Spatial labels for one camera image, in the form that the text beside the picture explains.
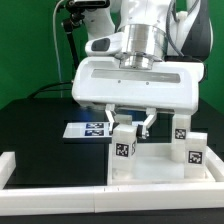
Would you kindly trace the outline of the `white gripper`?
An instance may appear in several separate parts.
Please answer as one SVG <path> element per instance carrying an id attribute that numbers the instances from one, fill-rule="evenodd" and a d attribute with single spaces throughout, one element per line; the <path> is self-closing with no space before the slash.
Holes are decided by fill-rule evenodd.
<path id="1" fill-rule="evenodd" d="M 201 62 L 153 61 L 144 68 L 124 65 L 132 54 L 123 50 L 124 34 L 89 41 L 87 57 L 76 71 L 73 98 L 82 106 L 105 107 L 109 133 L 118 125 L 115 106 L 145 110 L 147 118 L 137 126 L 137 137 L 146 139 L 160 113 L 194 114 L 198 109 Z"/>

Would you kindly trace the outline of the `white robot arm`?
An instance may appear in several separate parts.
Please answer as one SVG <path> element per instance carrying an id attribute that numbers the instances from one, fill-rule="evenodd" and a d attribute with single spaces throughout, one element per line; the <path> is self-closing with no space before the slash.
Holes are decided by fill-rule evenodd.
<path id="1" fill-rule="evenodd" d="M 199 82 L 213 45 L 208 0 L 111 0 L 84 12 L 87 57 L 79 64 L 72 96 L 82 106 L 103 108 L 113 134 L 117 109 L 143 110 L 137 129 L 145 138 L 159 113 L 193 115 Z"/>

